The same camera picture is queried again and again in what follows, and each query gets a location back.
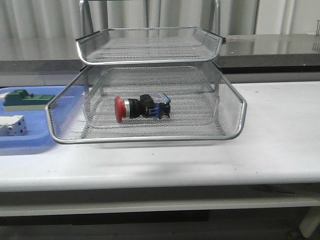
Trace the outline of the white electrical module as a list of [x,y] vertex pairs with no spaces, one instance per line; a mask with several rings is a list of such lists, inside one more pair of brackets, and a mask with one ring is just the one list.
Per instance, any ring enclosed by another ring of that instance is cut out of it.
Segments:
[[22,136],[27,132],[27,125],[23,115],[1,116],[0,136]]

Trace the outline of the green and beige switch block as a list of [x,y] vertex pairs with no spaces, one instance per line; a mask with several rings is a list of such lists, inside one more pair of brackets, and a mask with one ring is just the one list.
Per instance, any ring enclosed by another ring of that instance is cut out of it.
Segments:
[[7,93],[4,97],[3,108],[11,111],[39,111],[55,97],[53,94],[34,94],[25,89],[17,89]]

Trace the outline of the red emergency push button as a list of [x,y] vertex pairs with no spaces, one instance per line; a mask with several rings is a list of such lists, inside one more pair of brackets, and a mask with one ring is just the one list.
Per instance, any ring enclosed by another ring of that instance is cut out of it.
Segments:
[[169,118],[171,112],[171,100],[164,93],[143,94],[136,98],[114,99],[115,117],[118,123],[125,119]]

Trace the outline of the grey stone counter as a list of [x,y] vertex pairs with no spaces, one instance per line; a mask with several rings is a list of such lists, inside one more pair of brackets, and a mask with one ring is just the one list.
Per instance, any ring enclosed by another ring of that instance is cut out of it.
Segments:
[[[215,61],[226,74],[319,72],[320,38],[311,34],[228,35]],[[82,67],[72,38],[0,41],[0,72],[76,73]]]

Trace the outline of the silver mesh tray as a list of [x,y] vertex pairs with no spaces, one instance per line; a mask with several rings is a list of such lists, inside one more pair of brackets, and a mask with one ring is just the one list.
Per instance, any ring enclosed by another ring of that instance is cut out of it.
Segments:
[[[119,123],[115,98],[165,94],[169,117]],[[60,144],[214,141],[243,130],[247,102],[212,62],[86,66],[46,106]]]
[[109,28],[76,39],[86,65],[207,62],[226,39],[198,27]]

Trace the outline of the silver metal rack frame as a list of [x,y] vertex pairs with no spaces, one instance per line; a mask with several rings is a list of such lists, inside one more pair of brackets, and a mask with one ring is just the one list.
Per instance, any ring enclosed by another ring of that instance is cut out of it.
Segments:
[[[82,0],[80,2],[80,24],[83,31],[83,37],[90,35],[92,33],[95,33],[93,31],[93,23],[92,23],[92,17],[91,17],[91,10],[89,2],[86,0]],[[194,62],[213,62],[211,61],[194,61]]]

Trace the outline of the blue plastic tray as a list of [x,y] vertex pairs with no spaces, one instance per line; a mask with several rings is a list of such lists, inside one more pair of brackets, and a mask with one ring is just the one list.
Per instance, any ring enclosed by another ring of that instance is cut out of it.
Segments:
[[[4,111],[4,98],[14,90],[55,97],[43,110]],[[27,132],[20,136],[0,136],[0,148],[36,148],[47,145],[53,138],[71,139],[81,135],[84,117],[81,113],[85,88],[82,85],[16,86],[1,88],[1,116],[24,116]]]

